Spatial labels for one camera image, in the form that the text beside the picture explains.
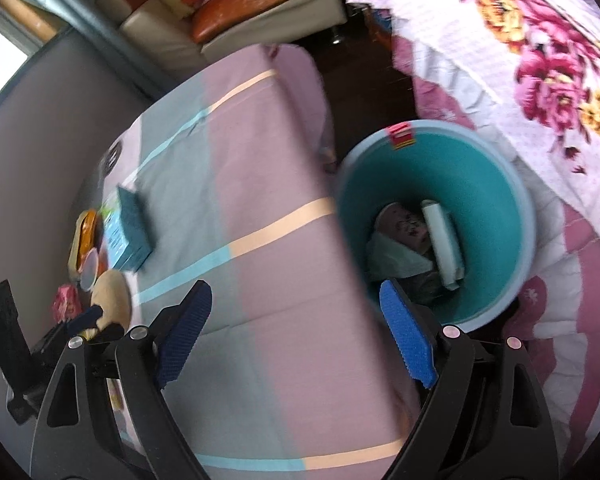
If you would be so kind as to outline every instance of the blue stripe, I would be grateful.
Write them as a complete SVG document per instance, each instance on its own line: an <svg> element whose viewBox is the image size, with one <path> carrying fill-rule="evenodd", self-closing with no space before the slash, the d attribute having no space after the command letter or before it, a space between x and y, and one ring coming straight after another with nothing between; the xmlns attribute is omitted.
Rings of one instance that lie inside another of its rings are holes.
<svg viewBox="0 0 600 480"><path fill-rule="evenodd" d="M217 467L220 469L235 469L236 471L267 471L289 472L305 471L304 461L301 458L285 459L259 459L259 458L226 458L224 456L198 455L196 458L200 465Z"/></svg>
<svg viewBox="0 0 600 480"><path fill-rule="evenodd" d="M149 155L146 156L146 159L143 160L142 164L140 164L138 166L138 169L136 170L136 174L140 173L140 170L142 170L142 168L144 168L149 162L154 160L155 157L157 157L164 150L166 150L180 133L182 133L184 130L189 130L189 129L193 128L199 121L201 121L206 116L208 116L208 114L209 114L209 109L205 108L204 110L200 110L196 114L196 116L193 117L193 119L184 123L177 132L175 132L171 137L169 137L167 140L165 140L163 143L161 143L157 148L155 148L151 153L149 153Z"/></svg>
<svg viewBox="0 0 600 480"><path fill-rule="evenodd" d="M146 303L173 290L174 288L192 282L202 276L205 272L215 269L231 259L229 246L220 247L211 254L200 258L189 267L179 270L175 274L160 280L160 282L138 293L139 303Z"/></svg>

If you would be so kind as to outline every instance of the metal screw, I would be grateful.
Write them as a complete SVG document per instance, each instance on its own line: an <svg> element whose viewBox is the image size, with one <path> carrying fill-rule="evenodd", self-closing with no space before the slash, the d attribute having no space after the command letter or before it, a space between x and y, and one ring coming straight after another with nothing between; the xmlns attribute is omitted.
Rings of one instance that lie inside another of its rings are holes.
<svg viewBox="0 0 600 480"><path fill-rule="evenodd" d="M75 350L76 348L80 348L82 346L83 339L77 335L69 339L69 348L71 350Z"/></svg>
<svg viewBox="0 0 600 480"><path fill-rule="evenodd" d="M522 341L517 337L509 337L507 338L507 345L514 350L520 350L522 348Z"/></svg>
<svg viewBox="0 0 600 480"><path fill-rule="evenodd" d="M144 339L149 333L149 329L145 326L136 326L130 334L131 339L137 341L138 339Z"/></svg>
<svg viewBox="0 0 600 480"><path fill-rule="evenodd" d="M457 326L447 325L442 329L442 333L448 338L456 339L460 337L460 329Z"/></svg>

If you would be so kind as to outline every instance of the pink package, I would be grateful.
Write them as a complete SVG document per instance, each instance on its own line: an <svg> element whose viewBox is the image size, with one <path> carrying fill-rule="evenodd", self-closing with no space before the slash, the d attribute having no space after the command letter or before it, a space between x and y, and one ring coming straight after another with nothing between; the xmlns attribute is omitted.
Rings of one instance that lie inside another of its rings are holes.
<svg viewBox="0 0 600 480"><path fill-rule="evenodd" d="M69 283L60 285L51 311L56 323L77 317L82 312L78 289Z"/></svg>

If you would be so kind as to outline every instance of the bed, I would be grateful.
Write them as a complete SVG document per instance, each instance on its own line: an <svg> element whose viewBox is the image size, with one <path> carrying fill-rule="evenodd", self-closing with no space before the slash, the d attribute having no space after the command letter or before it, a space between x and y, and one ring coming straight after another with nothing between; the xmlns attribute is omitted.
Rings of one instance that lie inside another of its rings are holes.
<svg viewBox="0 0 600 480"><path fill-rule="evenodd" d="M252 46L142 114L77 199L138 195L154 250L126 274L132 326L197 279L212 287L210 319L163 393L214 480L381 478L418 416L333 214L332 135L310 56Z"/></svg>
<svg viewBox="0 0 600 480"><path fill-rule="evenodd" d="M392 15L421 118L492 141L538 239L505 335L528 341L562 470L600 431L600 8L594 0L348 0Z"/></svg>

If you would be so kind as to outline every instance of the floral bedspread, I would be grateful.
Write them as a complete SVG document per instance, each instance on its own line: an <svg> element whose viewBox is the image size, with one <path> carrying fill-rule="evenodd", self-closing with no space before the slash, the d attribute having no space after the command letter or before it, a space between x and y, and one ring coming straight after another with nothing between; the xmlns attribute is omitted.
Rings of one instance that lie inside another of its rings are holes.
<svg viewBox="0 0 600 480"><path fill-rule="evenodd" d="M513 160L538 249L507 327L531 340L566 469L600 430L600 10L594 0L349 0L393 16L422 118Z"/></svg>

